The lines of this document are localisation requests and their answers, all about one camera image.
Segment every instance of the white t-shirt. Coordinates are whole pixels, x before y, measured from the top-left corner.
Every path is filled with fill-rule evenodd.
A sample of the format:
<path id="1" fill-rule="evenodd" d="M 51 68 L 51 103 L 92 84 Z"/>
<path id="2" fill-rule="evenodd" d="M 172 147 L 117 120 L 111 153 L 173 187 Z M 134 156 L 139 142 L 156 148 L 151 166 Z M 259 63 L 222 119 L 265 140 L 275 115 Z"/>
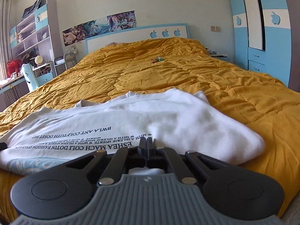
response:
<path id="1" fill-rule="evenodd" d="M 177 89 L 157 94 L 128 93 L 106 103 L 66 110 L 42 107 L 0 138 L 0 168 L 22 175 L 105 149 L 108 154 L 137 146 L 152 137 L 157 146 L 179 154 L 195 150 L 232 164 L 264 150 L 262 138 L 245 125 L 211 107 L 203 92 Z"/>

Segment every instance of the white wardrobe panel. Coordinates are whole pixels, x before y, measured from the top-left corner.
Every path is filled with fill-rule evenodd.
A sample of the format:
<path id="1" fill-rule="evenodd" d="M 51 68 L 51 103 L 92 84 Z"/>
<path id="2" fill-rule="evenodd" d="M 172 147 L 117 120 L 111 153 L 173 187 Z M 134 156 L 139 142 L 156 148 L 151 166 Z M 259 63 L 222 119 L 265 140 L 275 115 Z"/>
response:
<path id="1" fill-rule="evenodd" d="M 262 50 L 263 30 L 258 0 L 245 0 L 245 6 L 248 21 L 249 47 Z"/>

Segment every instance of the blue apple cutout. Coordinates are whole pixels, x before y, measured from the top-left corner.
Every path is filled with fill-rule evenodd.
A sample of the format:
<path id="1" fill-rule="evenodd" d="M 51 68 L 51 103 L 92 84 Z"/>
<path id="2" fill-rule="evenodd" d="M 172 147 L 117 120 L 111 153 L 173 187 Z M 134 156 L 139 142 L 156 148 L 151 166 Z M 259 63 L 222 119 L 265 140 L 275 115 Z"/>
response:
<path id="1" fill-rule="evenodd" d="M 162 32 L 163 37 L 169 37 L 169 32 L 167 30 Z"/>
<path id="2" fill-rule="evenodd" d="M 150 33 L 150 37 L 153 39 L 153 38 L 156 38 L 157 37 L 157 34 L 155 31 L 151 32 Z"/>
<path id="3" fill-rule="evenodd" d="M 272 17 L 272 23 L 273 23 L 274 25 L 280 24 L 280 16 L 277 15 L 276 13 L 274 13 L 274 12 L 272 12 L 272 13 L 273 13 L 273 14 L 271 15 L 271 17 Z"/>
<path id="4" fill-rule="evenodd" d="M 239 18 L 239 16 L 237 16 L 236 24 L 237 24 L 238 26 L 240 26 L 240 25 L 242 24 L 242 20 Z"/>
<path id="5" fill-rule="evenodd" d="M 177 37 L 181 36 L 180 30 L 177 29 L 176 31 L 174 31 L 174 35 L 177 36 Z"/>

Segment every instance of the red bag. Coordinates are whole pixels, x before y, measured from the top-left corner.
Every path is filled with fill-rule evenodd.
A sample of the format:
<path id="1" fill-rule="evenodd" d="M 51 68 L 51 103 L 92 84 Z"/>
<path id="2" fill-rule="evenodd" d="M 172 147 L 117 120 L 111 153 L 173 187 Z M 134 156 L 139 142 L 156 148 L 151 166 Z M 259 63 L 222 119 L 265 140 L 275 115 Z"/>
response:
<path id="1" fill-rule="evenodd" d="M 17 60 L 9 60 L 7 62 L 7 75 L 10 78 L 11 74 L 16 72 L 19 76 L 20 67 L 22 66 L 22 61 L 20 59 Z"/>

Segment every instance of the wrinkled fabric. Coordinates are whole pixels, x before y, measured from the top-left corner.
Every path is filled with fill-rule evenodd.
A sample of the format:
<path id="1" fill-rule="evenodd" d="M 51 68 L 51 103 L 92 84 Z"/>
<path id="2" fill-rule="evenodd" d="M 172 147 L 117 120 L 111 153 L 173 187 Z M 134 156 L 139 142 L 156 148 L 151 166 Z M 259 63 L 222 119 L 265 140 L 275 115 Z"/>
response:
<path id="1" fill-rule="evenodd" d="M 151 58 L 157 57 L 164 61 L 153 64 Z M 300 188 L 300 94 L 268 74 L 211 58 L 197 40 L 147 40 L 90 53 L 0 113 L 0 134 L 41 107 L 66 109 L 82 99 L 103 103 L 128 91 L 146 94 L 170 88 L 191 94 L 204 91 L 213 107 L 264 139 L 263 154 L 241 166 L 281 184 L 281 216 Z M 18 178 L 0 170 L 0 208 L 9 221 L 16 213 L 8 204 L 8 193 Z"/>

